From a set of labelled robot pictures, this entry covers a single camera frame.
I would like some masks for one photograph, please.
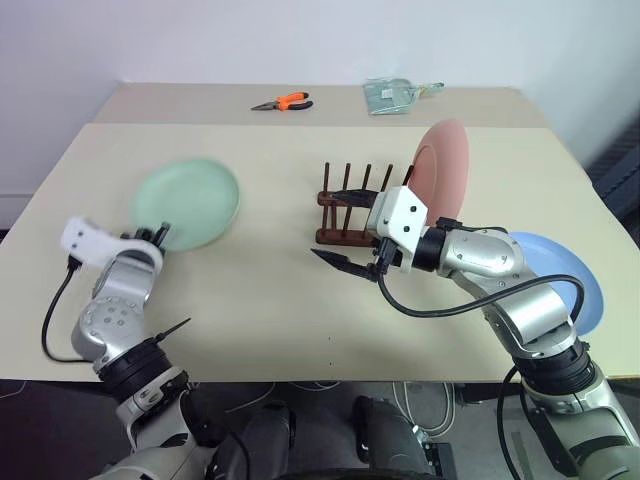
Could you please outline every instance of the green plate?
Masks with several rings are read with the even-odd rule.
[[[240,189],[231,171],[216,161],[196,158],[171,163],[149,175],[131,203],[136,227],[171,228],[162,246],[180,251],[215,240],[238,211]]]

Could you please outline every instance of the white wall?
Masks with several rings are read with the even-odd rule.
[[[122,80],[515,86],[587,165],[638,109],[639,18],[638,0],[0,0],[0,228]]]

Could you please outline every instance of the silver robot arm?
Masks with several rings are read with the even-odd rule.
[[[536,277],[499,230],[448,231],[439,263],[439,275],[475,298]],[[553,465],[585,480],[640,478],[638,434],[553,288],[527,289],[483,313],[522,376],[536,407],[532,426]]]
[[[408,187],[382,193],[347,190],[333,197],[371,208],[367,230],[378,239],[377,260],[365,267],[332,252],[314,252],[341,271],[378,282],[385,298],[403,313],[445,316],[395,302],[384,285],[391,265],[403,272],[412,267],[435,270],[476,299],[537,278],[504,229],[472,229],[450,219],[425,229],[427,209]],[[489,303],[482,311],[535,405],[531,424],[554,468],[583,480],[640,478],[638,434],[591,361],[555,290],[548,283],[538,284]]]
[[[171,365],[158,346],[168,332],[148,335],[144,305],[162,269],[160,245],[169,226],[155,234],[112,237],[86,220],[72,218],[63,248],[103,268],[92,299],[80,314],[72,344],[119,403],[132,454],[94,477],[101,480],[197,479],[211,472],[225,432],[197,406],[187,373]]]

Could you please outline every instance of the orange-handled pliers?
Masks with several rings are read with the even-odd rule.
[[[253,107],[251,110],[306,110],[307,108],[313,105],[311,100],[307,100],[306,102],[300,102],[300,100],[305,100],[309,98],[309,94],[307,92],[296,92],[291,95],[287,95],[286,97],[276,97],[275,101],[263,103],[262,105],[258,105]]]

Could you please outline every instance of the blue plate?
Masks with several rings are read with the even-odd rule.
[[[576,330],[578,335],[586,335],[595,330],[602,320],[604,299],[600,285],[589,267],[571,250],[547,237],[527,232],[510,232],[509,235],[520,244],[527,264],[537,275],[565,273],[582,281],[584,305],[575,323]],[[553,282],[551,286],[571,311],[576,301],[576,287],[566,282]]]

